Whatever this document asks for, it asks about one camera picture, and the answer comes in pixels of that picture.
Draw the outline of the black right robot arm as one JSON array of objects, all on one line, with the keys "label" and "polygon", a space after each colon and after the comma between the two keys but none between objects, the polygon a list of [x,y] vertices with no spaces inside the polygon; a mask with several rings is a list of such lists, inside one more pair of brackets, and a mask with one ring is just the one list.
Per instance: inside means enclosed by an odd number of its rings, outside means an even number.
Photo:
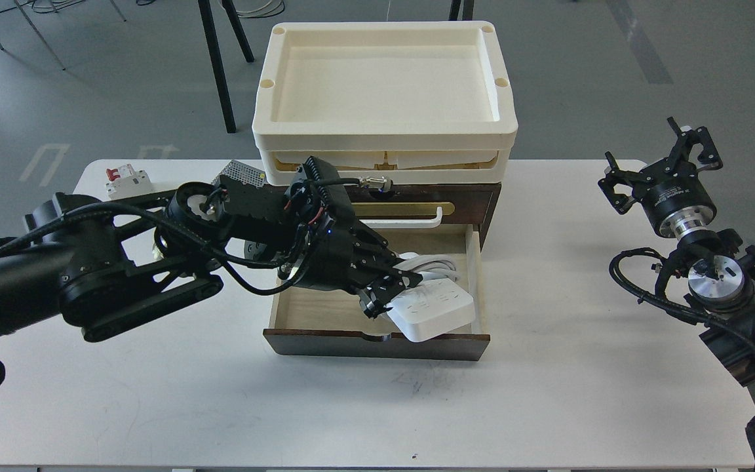
[{"label": "black right robot arm", "polygon": [[[740,385],[755,382],[755,246],[737,231],[709,228],[716,215],[700,174],[723,162],[705,127],[680,127],[668,118],[676,142],[668,155],[639,171],[623,170],[611,153],[597,183],[620,214],[635,204],[656,236],[676,239],[668,256],[635,248],[609,265],[614,280],[638,302],[647,302],[689,325],[704,325],[701,340]],[[745,428],[755,470],[755,417]]]}]

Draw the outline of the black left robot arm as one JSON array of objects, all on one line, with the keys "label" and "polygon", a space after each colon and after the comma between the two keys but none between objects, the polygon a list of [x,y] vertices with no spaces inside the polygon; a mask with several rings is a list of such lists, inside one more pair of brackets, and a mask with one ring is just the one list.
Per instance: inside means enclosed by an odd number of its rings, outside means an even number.
[{"label": "black left robot arm", "polygon": [[0,239],[0,337],[62,315],[84,340],[108,340],[215,296],[218,268],[261,296],[342,290],[375,319],[423,277],[357,218],[354,185],[391,182],[310,157],[285,190],[222,174],[117,201],[58,192],[23,236]]}]

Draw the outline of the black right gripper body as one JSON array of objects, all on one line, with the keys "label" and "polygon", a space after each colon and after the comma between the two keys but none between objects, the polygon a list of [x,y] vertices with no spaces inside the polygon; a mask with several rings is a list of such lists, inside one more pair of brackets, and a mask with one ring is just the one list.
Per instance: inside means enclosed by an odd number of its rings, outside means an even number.
[{"label": "black right gripper body", "polygon": [[668,164],[656,162],[639,170],[644,182],[637,185],[637,201],[652,227],[663,227],[671,214],[688,207],[698,207],[709,224],[715,218],[717,209],[698,177],[697,165],[678,161],[672,170],[666,171]]}]

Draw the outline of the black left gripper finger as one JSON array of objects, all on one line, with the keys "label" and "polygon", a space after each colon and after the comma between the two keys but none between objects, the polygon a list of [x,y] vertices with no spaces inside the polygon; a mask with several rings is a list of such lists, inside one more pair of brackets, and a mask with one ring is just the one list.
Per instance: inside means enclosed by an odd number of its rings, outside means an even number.
[{"label": "black left gripper finger", "polygon": [[401,263],[398,258],[368,258],[368,268],[374,272],[372,280],[368,282],[371,292],[404,292],[408,288],[419,286],[423,276],[414,271],[399,269],[396,264]]},{"label": "black left gripper finger", "polygon": [[369,319],[377,319],[389,310],[387,305],[403,290],[404,286],[367,286],[357,289],[360,310]]}]

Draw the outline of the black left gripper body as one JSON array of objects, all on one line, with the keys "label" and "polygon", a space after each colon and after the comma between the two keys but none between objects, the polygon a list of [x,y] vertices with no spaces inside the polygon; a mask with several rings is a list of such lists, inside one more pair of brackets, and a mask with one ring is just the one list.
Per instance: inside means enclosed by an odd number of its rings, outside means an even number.
[{"label": "black left gripper body", "polygon": [[393,258],[389,243],[381,234],[357,219],[345,223],[325,218],[312,234],[311,244],[297,262],[293,287],[356,294],[372,280],[368,258]]}]

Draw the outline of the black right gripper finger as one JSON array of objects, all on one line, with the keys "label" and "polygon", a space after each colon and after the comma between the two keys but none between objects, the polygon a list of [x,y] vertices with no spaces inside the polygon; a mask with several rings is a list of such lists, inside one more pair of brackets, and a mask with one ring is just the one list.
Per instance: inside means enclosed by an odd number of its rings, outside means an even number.
[{"label": "black right gripper finger", "polygon": [[[639,195],[638,184],[644,182],[644,175],[639,172],[621,170],[610,151],[605,152],[605,158],[609,167],[606,169],[604,177],[597,182],[597,185],[599,185],[600,191],[611,203],[613,209],[619,214],[625,214],[642,199],[642,196]],[[615,188],[619,185],[629,186],[632,189],[631,194],[616,192]]]},{"label": "black right gripper finger", "polygon": [[[682,164],[689,169],[694,168],[696,174],[706,170],[722,169],[723,161],[707,128],[681,127],[674,117],[668,117],[667,122],[677,137],[667,156],[667,174],[680,173]],[[696,157],[697,165],[689,160],[694,146],[702,146]]]}]

